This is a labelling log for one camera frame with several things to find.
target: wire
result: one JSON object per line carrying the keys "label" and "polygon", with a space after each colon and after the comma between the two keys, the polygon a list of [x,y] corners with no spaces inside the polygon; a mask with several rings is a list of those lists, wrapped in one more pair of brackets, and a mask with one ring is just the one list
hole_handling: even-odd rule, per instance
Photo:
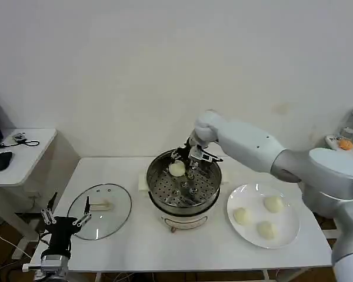
{"label": "wire", "polygon": [[30,198],[33,199],[33,202],[32,202],[32,204],[31,204],[31,208],[28,209],[28,210],[26,210],[26,211],[24,211],[23,213],[21,213],[21,214],[19,215],[19,217],[23,216],[25,213],[30,212],[30,211],[35,207],[35,199],[36,199],[36,197],[30,197]]}
{"label": "wire", "polygon": [[4,143],[1,143],[0,144],[0,148],[15,147],[15,146],[19,146],[19,145],[22,145],[22,144],[24,144],[24,145],[26,145],[28,147],[35,147],[35,146],[39,145],[40,142],[37,141],[37,140],[31,140],[31,141],[25,141],[23,143],[17,143],[17,144],[11,144],[11,145],[6,145]]}
{"label": "wire", "polygon": [[120,281],[123,281],[123,280],[129,278],[130,276],[134,275],[134,273],[131,273],[131,274],[127,275],[126,277],[123,277],[123,278],[117,280],[117,278],[118,278],[121,274],[123,274],[123,273],[119,273],[119,274],[115,277],[115,279],[113,280],[113,282],[120,282]]}
{"label": "wire", "polygon": [[17,262],[19,262],[19,261],[21,261],[21,260],[23,260],[23,259],[25,259],[25,257],[23,257],[23,258],[20,259],[20,260],[16,260],[16,261],[14,261],[14,262],[12,262],[12,263],[8,263],[8,264],[6,264],[6,265],[0,267],[0,270],[2,270],[4,267],[11,266],[12,264],[15,264],[15,263],[17,263]]}
{"label": "wire", "polygon": [[280,272],[280,270],[281,270],[280,268],[277,270],[275,279],[277,279],[277,276],[278,276],[278,273]]}
{"label": "wire", "polygon": [[24,255],[26,255],[27,257],[29,257],[31,259],[31,256],[29,254],[27,254],[25,251],[21,250],[19,247],[17,247],[16,245],[14,245],[13,243],[9,242],[8,240],[5,240],[3,237],[0,236],[0,239],[7,242],[8,244],[14,246],[17,250],[21,251]]}
{"label": "wire", "polygon": [[13,271],[22,271],[22,267],[20,266],[20,267],[9,269],[5,275],[5,282],[11,282],[10,275]]}
{"label": "wire", "polygon": [[39,242],[42,242],[42,243],[45,243],[47,246],[49,246],[49,243],[46,241],[46,240],[43,240],[42,238],[47,236],[47,235],[50,235],[51,233],[50,232],[46,232],[46,233],[43,233],[42,235],[38,232],[38,244]]}

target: white table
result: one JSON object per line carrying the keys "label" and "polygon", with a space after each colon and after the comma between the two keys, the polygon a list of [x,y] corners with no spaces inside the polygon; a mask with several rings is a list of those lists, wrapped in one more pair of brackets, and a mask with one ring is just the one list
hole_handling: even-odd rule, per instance
{"label": "white table", "polygon": [[[149,197],[138,191],[138,175],[152,159],[93,157],[80,160],[55,215],[66,216],[77,195],[99,183],[125,187],[132,197],[132,211],[125,225],[107,238],[85,241],[73,237],[71,271],[239,271],[331,265],[331,248],[314,215],[303,204],[298,186],[280,182],[268,174],[255,173],[228,157],[219,165],[229,176],[229,183],[221,186],[214,214],[197,229],[171,233],[159,221]],[[234,188],[249,182],[270,183],[296,208],[301,231],[290,246],[262,249],[244,240],[230,225],[226,214],[227,198]],[[46,245],[41,243],[31,263],[40,263],[45,249]],[[295,273],[281,276],[279,281],[288,281],[293,276]]]}
{"label": "white table", "polygon": [[12,136],[16,133],[25,133],[28,140],[37,140],[39,145],[29,147],[19,145],[15,147],[5,147],[1,152],[11,151],[14,155],[8,168],[0,172],[0,217],[16,228],[27,239],[36,240],[38,233],[27,225],[15,214],[13,207],[7,202],[7,195],[1,187],[20,186],[33,171],[35,165],[41,159],[48,146],[56,135],[55,129],[7,129],[3,130],[4,144],[15,144]]}

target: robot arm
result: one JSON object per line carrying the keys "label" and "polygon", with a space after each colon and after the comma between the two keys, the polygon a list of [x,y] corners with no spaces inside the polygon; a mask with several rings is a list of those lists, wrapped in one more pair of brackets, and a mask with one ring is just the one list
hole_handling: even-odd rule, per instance
{"label": "robot arm", "polygon": [[293,152],[273,136],[240,121],[226,121],[213,110],[195,122],[189,137],[193,161],[204,157],[210,142],[219,144],[233,159],[256,172],[267,172],[286,182],[302,182],[302,199],[313,212],[335,218],[342,236],[335,244],[332,264],[339,282],[353,281],[353,158],[337,151],[315,148]]}

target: white wall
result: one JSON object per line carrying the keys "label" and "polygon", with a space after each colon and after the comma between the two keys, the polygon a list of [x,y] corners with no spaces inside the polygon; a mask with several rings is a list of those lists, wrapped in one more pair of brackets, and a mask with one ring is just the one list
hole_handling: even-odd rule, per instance
{"label": "white wall", "polygon": [[81,156],[178,146],[206,108],[306,149],[353,106],[353,1],[0,0],[0,106]]}

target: computer mouse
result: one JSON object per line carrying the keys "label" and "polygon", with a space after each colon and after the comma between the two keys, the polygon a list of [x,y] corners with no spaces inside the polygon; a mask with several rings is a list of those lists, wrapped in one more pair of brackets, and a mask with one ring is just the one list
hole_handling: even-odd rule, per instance
{"label": "computer mouse", "polygon": [[13,156],[12,152],[0,153],[0,172],[9,166],[12,156]]}

